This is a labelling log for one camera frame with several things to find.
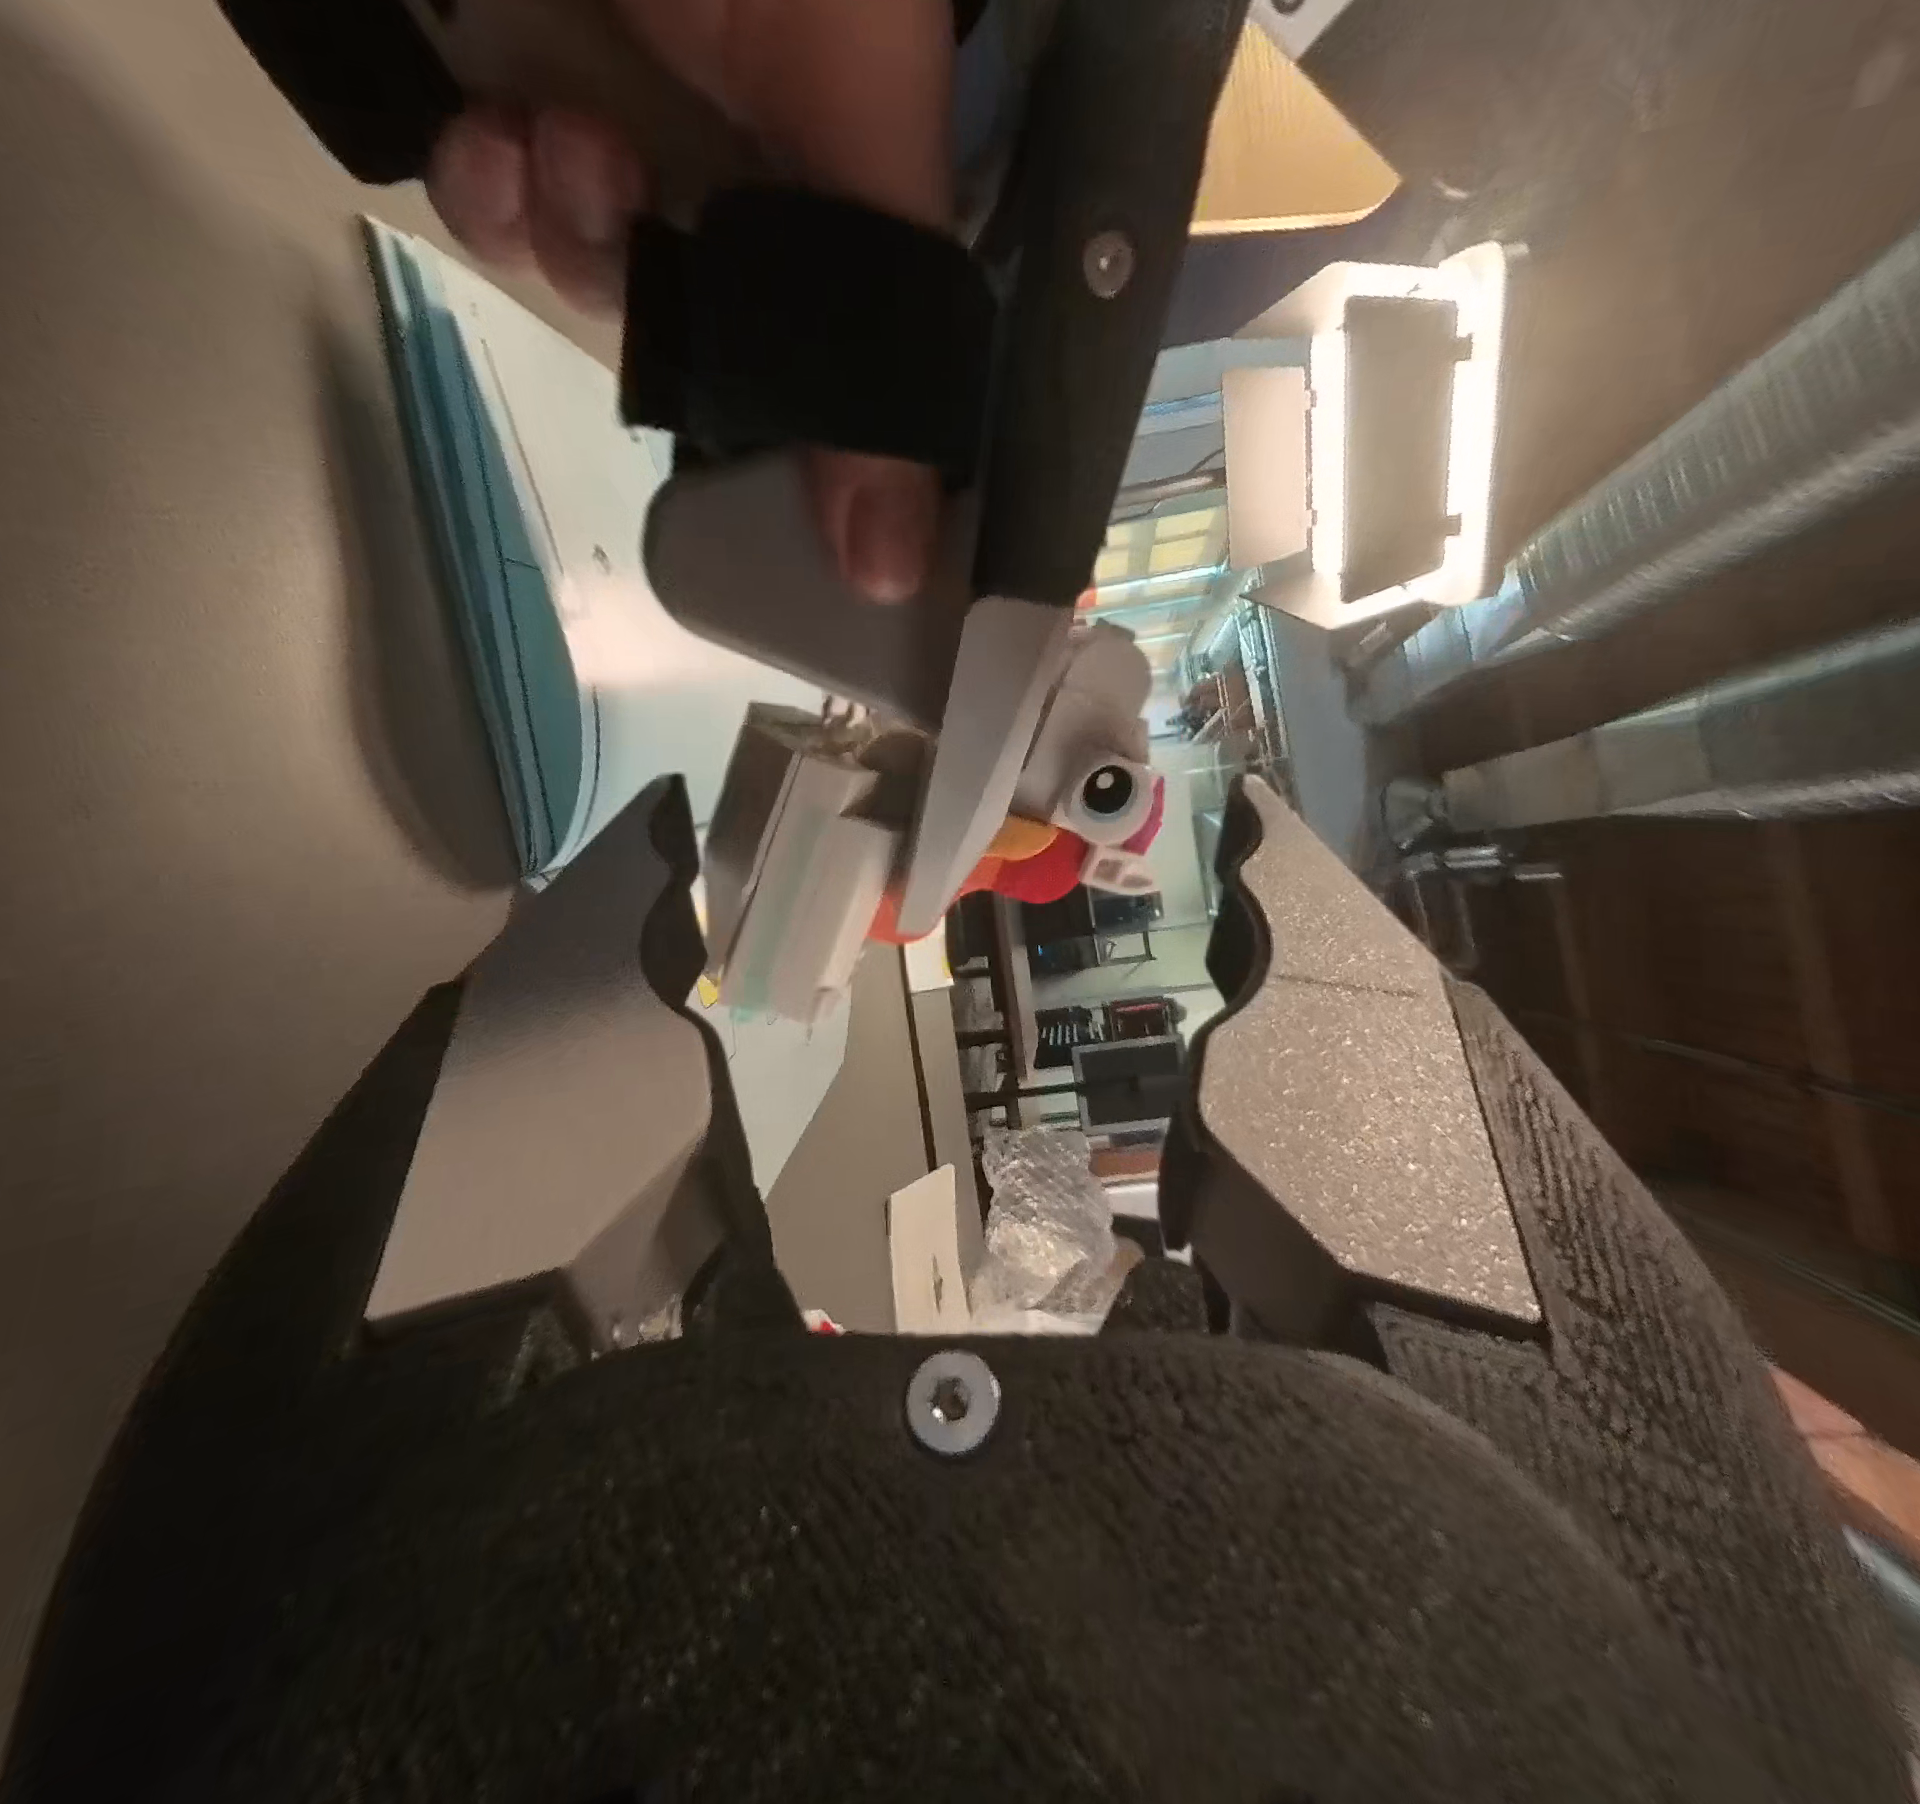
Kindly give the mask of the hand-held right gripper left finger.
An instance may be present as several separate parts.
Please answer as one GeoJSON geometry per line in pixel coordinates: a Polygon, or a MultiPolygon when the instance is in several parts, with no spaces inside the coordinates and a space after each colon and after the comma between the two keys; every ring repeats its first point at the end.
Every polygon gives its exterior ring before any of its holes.
{"type": "Polygon", "coordinates": [[[668,774],[476,956],[369,1325],[549,1279],[611,1354],[719,1251],[773,1266],[766,1189],[801,1143],[801,1030],[702,998],[696,875],[668,774]]]}

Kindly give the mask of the white lego animal model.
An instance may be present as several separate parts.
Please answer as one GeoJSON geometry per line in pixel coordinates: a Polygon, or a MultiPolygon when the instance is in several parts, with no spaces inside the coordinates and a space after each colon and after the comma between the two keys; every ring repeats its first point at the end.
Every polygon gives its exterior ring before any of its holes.
{"type": "MultiPolygon", "coordinates": [[[[1074,622],[1011,812],[961,899],[1157,891],[1166,774],[1145,742],[1150,662],[1108,622],[1074,622]]],[[[820,1022],[866,942],[901,935],[901,864],[938,727],[826,706],[749,706],[703,835],[709,979],[749,1019],[820,1022]]]]}

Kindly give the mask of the person's left hand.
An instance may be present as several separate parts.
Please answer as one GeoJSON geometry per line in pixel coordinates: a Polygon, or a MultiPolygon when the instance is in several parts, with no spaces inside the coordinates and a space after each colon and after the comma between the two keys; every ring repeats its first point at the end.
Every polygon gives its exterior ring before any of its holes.
{"type": "MultiPolygon", "coordinates": [[[[955,230],[950,0],[609,0],[782,184],[955,230]]],[[[587,110],[479,108],[449,124],[426,192],[494,273],[536,273],[569,310],[611,312],[649,151],[587,110]]]]}

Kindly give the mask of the open light blue booklet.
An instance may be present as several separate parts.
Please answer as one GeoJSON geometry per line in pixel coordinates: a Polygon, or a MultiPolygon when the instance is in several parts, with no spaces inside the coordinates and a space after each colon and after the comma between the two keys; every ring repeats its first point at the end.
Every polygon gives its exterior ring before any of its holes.
{"type": "Polygon", "coordinates": [[[664,774],[709,812],[743,684],[645,581],[671,450],[621,430],[611,372],[428,238],[359,230],[519,881],[543,888],[664,774]]]}

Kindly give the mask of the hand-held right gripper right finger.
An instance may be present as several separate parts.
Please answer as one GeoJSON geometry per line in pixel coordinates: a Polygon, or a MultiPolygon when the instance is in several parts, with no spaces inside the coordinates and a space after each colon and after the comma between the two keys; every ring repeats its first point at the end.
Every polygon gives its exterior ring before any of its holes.
{"type": "Polygon", "coordinates": [[[1544,1328],[1448,967],[1261,776],[1215,875],[1222,1014],[1166,1134],[1166,1239],[1256,1328],[1544,1328]]]}

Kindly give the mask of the wooden beam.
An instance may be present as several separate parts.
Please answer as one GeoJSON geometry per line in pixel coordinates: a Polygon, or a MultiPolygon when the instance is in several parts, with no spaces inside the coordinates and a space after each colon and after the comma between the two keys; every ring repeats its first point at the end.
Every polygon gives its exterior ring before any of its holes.
{"type": "Polygon", "coordinates": [[[1661,1167],[1917,1266],[1920,820],[1554,838],[1587,1022],[1666,1086],[1661,1167]]]}

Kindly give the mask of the white closed booklet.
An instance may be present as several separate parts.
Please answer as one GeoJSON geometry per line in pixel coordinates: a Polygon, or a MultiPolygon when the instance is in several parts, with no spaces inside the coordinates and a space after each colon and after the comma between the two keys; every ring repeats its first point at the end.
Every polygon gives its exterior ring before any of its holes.
{"type": "Polygon", "coordinates": [[[892,1328],[918,1338],[974,1334],[974,1277],[961,1263],[961,1181],[955,1164],[900,1189],[883,1208],[892,1328]]]}

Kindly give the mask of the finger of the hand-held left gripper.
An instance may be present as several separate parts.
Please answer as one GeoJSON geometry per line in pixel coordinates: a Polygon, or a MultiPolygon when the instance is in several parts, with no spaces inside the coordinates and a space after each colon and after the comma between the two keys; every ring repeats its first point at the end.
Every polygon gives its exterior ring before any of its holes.
{"type": "Polygon", "coordinates": [[[1011,791],[1062,674],[1074,606],[977,598],[901,864],[901,935],[932,935],[1011,812],[1011,791]]]}

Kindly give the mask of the black monitor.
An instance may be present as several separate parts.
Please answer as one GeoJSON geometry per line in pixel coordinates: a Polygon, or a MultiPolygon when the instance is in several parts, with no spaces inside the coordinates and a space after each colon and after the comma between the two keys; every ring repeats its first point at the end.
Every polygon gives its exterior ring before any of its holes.
{"type": "Polygon", "coordinates": [[[1184,1042],[1101,1042],[1074,1048],[1077,1126],[1107,1145],[1162,1145],[1184,1096],[1184,1042]]]}

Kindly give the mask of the light wooden chair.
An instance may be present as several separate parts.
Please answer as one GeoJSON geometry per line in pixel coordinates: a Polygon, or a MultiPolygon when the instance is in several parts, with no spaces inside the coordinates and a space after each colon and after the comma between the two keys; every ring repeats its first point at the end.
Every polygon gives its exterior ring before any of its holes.
{"type": "Polygon", "coordinates": [[[1372,217],[1399,170],[1242,23],[1222,81],[1190,234],[1338,230],[1372,217]]]}

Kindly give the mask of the silver ventilation duct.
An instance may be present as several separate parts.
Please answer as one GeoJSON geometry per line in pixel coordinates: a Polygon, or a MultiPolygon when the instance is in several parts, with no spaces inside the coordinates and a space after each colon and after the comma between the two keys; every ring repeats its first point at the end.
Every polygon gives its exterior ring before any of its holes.
{"type": "MultiPolygon", "coordinates": [[[[1518,615],[1485,659],[1600,637],[1805,547],[1920,462],[1920,238],[1887,246],[1517,563],[1518,615]]],[[[1917,812],[1917,622],[1696,684],[1592,730],[1451,768],[1451,835],[1592,820],[1917,812]]]]}

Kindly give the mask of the white ceiling lamp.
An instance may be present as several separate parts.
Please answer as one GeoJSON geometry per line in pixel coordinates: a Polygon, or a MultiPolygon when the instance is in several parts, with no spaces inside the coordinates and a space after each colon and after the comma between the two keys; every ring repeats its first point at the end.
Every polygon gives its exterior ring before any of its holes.
{"type": "Polygon", "coordinates": [[[1226,563],[1253,602],[1353,632],[1490,591],[1517,260],[1331,261],[1229,345],[1226,563]]]}

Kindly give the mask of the bubble wrap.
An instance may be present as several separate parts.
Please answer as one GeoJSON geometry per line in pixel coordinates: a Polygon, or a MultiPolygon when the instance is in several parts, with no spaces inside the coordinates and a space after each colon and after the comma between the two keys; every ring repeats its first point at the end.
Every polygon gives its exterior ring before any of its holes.
{"type": "Polygon", "coordinates": [[[1114,1208],[1077,1126],[997,1126],[965,1302],[977,1334],[1094,1334],[1129,1277],[1114,1208]]]}

